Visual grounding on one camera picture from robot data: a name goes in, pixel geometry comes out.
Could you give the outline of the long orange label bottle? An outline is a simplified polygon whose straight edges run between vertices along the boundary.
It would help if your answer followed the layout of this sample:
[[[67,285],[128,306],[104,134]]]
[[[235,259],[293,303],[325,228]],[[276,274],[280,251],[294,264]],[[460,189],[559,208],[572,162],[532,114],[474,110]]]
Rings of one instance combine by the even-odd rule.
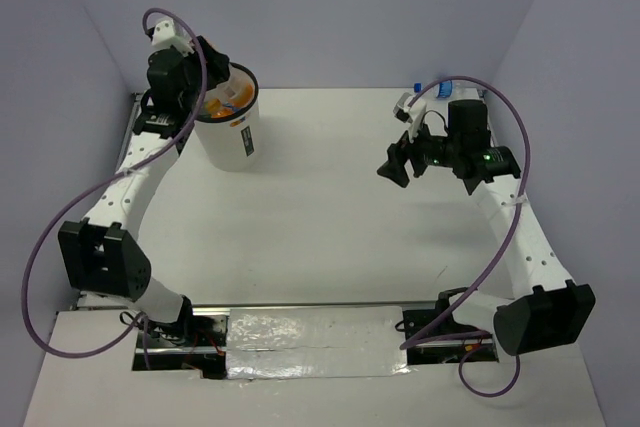
[[[254,93],[252,81],[248,80],[245,73],[230,61],[229,80],[213,90],[207,90],[205,105],[212,99],[219,99],[223,103],[234,105],[238,112],[249,105]]]

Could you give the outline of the small orange juice bottle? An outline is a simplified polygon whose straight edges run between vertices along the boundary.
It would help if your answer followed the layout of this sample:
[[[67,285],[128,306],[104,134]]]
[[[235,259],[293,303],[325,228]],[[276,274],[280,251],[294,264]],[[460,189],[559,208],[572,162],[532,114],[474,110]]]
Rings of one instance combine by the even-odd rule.
[[[223,103],[219,99],[212,99],[204,106],[204,112],[211,119],[221,119],[233,115],[237,112],[237,109],[230,103]]]

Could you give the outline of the small blue cap bottle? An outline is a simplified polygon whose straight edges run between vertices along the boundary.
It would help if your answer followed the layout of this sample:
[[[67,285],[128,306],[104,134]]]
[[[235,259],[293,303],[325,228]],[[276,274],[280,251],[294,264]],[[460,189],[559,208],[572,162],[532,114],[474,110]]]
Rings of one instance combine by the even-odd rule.
[[[461,79],[441,81],[429,89],[421,83],[416,83],[413,96],[435,100],[461,100],[467,97],[467,87],[467,83]]]

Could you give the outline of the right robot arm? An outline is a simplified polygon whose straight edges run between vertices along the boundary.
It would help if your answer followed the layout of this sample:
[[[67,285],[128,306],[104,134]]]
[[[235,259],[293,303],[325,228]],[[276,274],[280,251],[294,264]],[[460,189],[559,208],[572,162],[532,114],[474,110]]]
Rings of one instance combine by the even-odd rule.
[[[409,349],[432,335],[456,338],[468,327],[489,333],[510,356],[569,345],[578,340],[596,303],[588,284],[577,284],[547,240],[522,191],[524,172],[511,150],[493,143],[481,100],[449,103],[444,132],[435,135],[424,100],[405,94],[394,108],[407,128],[387,149],[379,176],[405,188],[427,168],[447,168],[461,180],[500,246],[490,265],[503,264],[512,295],[481,292],[483,272],[471,286],[443,294],[434,320],[410,335]]]

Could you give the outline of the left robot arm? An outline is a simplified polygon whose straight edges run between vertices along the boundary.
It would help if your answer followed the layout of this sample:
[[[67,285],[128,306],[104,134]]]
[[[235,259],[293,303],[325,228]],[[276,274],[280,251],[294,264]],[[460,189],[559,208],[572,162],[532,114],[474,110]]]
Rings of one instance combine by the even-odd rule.
[[[229,59],[198,37],[192,52],[177,47],[148,59],[148,90],[140,100],[118,178],[77,221],[66,221],[58,242],[70,285],[120,301],[145,314],[155,337],[184,345],[195,335],[191,301],[152,276],[151,262],[137,239],[145,212],[192,130],[189,118],[202,87],[230,77]]]

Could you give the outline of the white bin with black rim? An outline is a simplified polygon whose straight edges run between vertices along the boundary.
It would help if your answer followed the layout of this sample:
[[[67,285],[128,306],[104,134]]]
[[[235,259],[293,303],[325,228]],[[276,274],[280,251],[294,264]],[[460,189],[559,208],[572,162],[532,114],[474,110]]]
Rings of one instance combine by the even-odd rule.
[[[262,124],[257,79],[244,65],[232,63],[252,81],[255,89],[253,99],[245,108],[221,119],[211,119],[204,114],[204,101],[195,122],[195,133],[213,166],[227,172],[238,172],[248,168],[261,152]]]

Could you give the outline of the silver tape strip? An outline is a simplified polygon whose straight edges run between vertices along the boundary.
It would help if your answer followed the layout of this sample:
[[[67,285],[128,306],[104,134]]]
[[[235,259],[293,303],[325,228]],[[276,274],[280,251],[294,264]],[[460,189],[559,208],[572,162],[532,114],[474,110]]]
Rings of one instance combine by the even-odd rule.
[[[230,379],[389,377],[409,371],[396,306],[233,310]]]

